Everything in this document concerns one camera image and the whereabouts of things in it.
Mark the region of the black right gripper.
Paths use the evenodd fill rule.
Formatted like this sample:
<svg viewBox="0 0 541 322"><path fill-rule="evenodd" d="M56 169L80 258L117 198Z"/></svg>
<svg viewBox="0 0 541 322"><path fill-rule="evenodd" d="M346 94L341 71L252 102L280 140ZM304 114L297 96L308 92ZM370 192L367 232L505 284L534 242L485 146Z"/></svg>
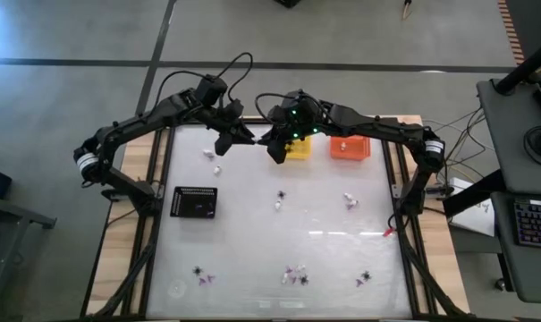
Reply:
<svg viewBox="0 0 541 322"><path fill-rule="evenodd" d="M274 106L268 116L273 124L272 128L260 136L257 144L267 145L267 154L280 165L285 161L288 141L302 138L298 120L299 108Z"/></svg>

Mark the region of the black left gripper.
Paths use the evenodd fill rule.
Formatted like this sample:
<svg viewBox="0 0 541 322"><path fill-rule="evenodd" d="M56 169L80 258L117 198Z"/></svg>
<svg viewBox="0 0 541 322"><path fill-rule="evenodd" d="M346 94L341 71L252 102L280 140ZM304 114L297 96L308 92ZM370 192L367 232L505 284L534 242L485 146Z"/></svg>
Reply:
<svg viewBox="0 0 541 322"><path fill-rule="evenodd" d="M234 99L226 106L219 106L210 111L207 126L220 132L215 142L215 153L218 156L224 156L233 143L256 143L255 134L245 124L241 123L243 109L244 106L241 101Z"/></svg>

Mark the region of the yellow plastic basket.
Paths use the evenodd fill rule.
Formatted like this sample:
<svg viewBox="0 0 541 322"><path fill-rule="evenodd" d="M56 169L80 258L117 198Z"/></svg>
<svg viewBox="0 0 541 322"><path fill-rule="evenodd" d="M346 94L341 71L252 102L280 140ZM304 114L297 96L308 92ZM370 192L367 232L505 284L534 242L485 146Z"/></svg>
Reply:
<svg viewBox="0 0 541 322"><path fill-rule="evenodd" d="M312 153L312 139L307 137L304 140L290 141L286 144L285 150L287 159L308 159Z"/></svg>

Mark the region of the orange plastic basket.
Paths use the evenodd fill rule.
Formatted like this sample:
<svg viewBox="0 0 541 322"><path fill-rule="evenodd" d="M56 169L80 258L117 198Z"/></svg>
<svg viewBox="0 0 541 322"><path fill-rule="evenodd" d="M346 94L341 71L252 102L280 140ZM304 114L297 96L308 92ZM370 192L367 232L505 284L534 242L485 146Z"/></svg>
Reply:
<svg viewBox="0 0 541 322"><path fill-rule="evenodd" d="M346 149L340 150L340 144L346 143ZM332 158L361 161L370 157L370 138L362 136L331 137L330 156Z"/></svg>

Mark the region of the black plastic basket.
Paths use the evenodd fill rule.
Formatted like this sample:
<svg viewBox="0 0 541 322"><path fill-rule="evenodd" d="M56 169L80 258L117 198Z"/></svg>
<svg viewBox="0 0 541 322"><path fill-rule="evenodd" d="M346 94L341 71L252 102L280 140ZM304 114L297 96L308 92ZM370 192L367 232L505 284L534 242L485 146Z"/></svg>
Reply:
<svg viewBox="0 0 541 322"><path fill-rule="evenodd" d="M174 188L171 217L213 219L216 215L217 188L183 187ZM195 205L202 204L202 210Z"/></svg>

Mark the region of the black desk leg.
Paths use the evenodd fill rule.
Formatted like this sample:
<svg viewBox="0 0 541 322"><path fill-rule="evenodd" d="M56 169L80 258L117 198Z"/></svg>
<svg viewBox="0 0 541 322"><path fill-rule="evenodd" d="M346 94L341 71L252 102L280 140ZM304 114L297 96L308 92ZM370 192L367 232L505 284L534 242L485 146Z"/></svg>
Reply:
<svg viewBox="0 0 541 322"><path fill-rule="evenodd" d="M450 218L464 210L476 206L478 203L489 199L492 192L496 191L502 176L495 171L478 182L464 182L461 179L452 178L449 183L453 187L452 194L443 201L444 213Z"/></svg>

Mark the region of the white box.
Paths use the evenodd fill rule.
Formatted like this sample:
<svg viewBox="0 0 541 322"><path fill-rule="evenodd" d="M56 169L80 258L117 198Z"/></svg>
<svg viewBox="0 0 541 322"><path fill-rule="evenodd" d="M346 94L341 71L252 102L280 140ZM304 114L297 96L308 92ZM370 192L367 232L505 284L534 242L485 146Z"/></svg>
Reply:
<svg viewBox="0 0 541 322"><path fill-rule="evenodd" d="M495 211L490 199L465 209L454 216L450 223L473 233L495 237Z"/></svg>

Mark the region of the grey desk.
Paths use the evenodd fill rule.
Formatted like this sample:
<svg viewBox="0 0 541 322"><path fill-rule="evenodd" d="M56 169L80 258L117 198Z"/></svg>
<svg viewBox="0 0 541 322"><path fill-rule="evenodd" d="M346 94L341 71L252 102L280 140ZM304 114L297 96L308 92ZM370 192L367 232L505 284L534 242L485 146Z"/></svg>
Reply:
<svg viewBox="0 0 541 322"><path fill-rule="evenodd" d="M490 197L495 210L495 230L506 271L503 277L511 292L524 302L541 303L541 248L519 245L516 230L516 201L540 201L541 195L515 195L494 192Z"/></svg>
<svg viewBox="0 0 541 322"><path fill-rule="evenodd" d="M534 98L535 85L519 85L512 94L497 93L491 81L477 83L480 105L495 146L508 191L541 195L541 165L525 151L526 132L541 126L541 105Z"/></svg>

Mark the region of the black pole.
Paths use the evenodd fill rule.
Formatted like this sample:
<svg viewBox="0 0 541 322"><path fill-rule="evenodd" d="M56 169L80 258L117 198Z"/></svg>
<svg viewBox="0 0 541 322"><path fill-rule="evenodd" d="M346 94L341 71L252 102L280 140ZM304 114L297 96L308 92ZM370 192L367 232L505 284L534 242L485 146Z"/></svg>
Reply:
<svg viewBox="0 0 541 322"><path fill-rule="evenodd" d="M492 82L495 91L509 95L515 87L541 67L541 47L503 79Z"/></svg>

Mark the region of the black keyboard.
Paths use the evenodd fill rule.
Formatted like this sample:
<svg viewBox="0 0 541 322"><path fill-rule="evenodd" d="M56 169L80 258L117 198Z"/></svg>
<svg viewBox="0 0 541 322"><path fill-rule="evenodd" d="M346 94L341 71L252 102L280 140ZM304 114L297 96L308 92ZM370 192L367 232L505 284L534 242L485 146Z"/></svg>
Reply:
<svg viewBox="0 0 541 322"><path fill-rule="evenodd" d="M541 200L516 199L513 210L516 242L521 246L541 248Z"/></svg>

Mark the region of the black floor mat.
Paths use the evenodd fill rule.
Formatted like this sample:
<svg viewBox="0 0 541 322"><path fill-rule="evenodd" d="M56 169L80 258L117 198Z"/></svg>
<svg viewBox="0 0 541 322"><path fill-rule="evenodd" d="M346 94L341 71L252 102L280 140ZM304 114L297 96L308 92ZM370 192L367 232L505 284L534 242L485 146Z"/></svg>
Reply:
<svg viewBox="0 0 541 322"><path fill-rule="evenodd" d="M541 0L496 0L516 64L541 47Z"/></svg>

